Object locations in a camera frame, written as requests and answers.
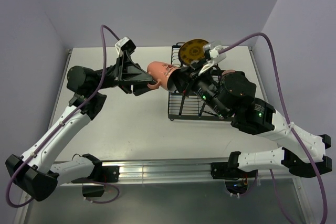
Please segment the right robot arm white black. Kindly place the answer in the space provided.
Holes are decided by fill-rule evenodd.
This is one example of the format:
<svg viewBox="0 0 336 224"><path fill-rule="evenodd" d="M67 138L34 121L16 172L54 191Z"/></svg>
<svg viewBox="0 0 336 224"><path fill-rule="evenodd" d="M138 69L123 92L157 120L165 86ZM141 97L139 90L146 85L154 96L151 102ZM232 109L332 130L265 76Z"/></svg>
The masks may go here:
<svg viewBox="0 0 336 224"><path fill-rule="evenodd" d="M257 86L244 72L215 69L200 74L195 63L173 73L172 81L182 96L198 96L219 119L231 119L232 127L278 145L271 151L231 152L228 161L211 164L214 179L253 177L261 169L287 169L304 178L332 171L332 160L325 153L330 137L288 123L272 105L255 96Z"/></svg>

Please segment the floral patterned bowl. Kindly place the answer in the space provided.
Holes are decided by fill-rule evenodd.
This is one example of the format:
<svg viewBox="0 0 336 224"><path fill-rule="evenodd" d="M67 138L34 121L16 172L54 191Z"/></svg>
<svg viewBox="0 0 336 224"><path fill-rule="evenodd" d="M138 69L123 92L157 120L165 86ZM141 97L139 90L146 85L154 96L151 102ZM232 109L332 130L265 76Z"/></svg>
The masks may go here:
<svg viewBox="0 0 336 224"><path fill-rule="evenodd" d="M229 74L229 73L234 73L234 72L236 72L236 71L235 71L235 70L232 70L232 69L230 69L230 70L225 70L225 71L222 72L222 76L224 76L224 75L226 75L226 74Z"/></svg>

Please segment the pink white mug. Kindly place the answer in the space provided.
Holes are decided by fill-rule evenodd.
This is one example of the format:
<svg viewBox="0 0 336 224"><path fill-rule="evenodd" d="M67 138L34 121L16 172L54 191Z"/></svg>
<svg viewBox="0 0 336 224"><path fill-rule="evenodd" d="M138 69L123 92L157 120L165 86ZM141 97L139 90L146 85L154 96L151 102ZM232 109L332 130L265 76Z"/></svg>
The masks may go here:
<svg viewBox="0 0 336 224"><path fill-rule="evenodd" d="M174 78L180 70L179 67L165 62L154 61L150 63L147 67L147 73L153 77L155 84L148 83L147 87L151 90L162 87L166 91L175 91Z"/></svg>

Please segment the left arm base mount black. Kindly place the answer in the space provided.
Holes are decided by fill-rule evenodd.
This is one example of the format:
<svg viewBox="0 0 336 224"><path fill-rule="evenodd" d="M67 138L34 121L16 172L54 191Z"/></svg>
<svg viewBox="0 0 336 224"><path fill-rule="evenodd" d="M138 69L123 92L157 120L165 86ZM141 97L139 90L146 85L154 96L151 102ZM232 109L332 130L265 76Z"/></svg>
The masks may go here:
<svg viewBox="0 0 336 224"><path fill-rule="evenodd" d="M118 199L120 189L114 185L119 180L119 166L102 166L102 171L97 178L78 178L72 181L73 184L82 184L82 195L84 200L91 204L108 204ZM104 193L114 193L109 200L96 200Z"/></svg>

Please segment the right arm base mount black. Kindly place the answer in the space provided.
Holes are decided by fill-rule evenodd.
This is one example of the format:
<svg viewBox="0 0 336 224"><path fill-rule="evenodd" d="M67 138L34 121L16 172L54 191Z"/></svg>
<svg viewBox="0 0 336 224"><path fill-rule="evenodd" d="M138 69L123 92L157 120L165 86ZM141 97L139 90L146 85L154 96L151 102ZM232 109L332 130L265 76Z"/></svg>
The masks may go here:
<svg viewBox="0 0 336 224"><path fill-rule="evenodd" d="M212 162L211 176L213 179L237 180L240 178L237 172L228 169L227 162Z"/></svg>

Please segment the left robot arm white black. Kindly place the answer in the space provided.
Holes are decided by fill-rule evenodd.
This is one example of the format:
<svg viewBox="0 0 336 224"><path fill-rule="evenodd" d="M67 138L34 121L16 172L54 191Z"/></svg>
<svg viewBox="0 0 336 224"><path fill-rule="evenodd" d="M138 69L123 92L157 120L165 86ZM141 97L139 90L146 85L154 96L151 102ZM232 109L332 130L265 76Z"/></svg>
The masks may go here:
<svg viewBox="0 0 336 224"><path fill-rule="evenodd" d="M102 110L107 96L99 93L105 88L119 87L126 94L140 95L148 91L153 77L134 63L126 50L120 52L115 65L92 70L74 66L67 73L67 88L74 92L58 121L45 135L22 155L11 155L5 162L10 183L28 193L32 199L43 201L65 183L99 183L103 177L102 161L91 154L55 164L61 151L74 136Z"/></svg>

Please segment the yellow patterned plate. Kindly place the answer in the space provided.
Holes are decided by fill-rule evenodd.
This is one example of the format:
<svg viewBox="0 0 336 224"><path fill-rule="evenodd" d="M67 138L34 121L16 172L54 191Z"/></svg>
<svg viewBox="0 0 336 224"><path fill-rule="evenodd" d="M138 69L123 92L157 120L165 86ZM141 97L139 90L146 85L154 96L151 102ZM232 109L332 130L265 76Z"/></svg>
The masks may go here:
<svg viewBox="0 0 336 224"><path fill-rule="evenodd" d="M182 65L189 66L194 61L199 61L205 58L203 46L208 43L203 39L192 39L185 42L179 49L178 58Z"/></svg>

